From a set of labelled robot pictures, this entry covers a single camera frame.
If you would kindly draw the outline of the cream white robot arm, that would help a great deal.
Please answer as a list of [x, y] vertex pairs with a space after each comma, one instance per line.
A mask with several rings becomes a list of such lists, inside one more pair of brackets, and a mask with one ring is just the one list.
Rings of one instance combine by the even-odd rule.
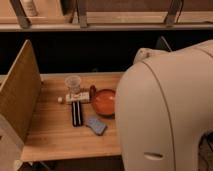
[[166, 52], [141, 48], [116, 90], [126, 171], [198, 171], [213, 132], [213, 40]]

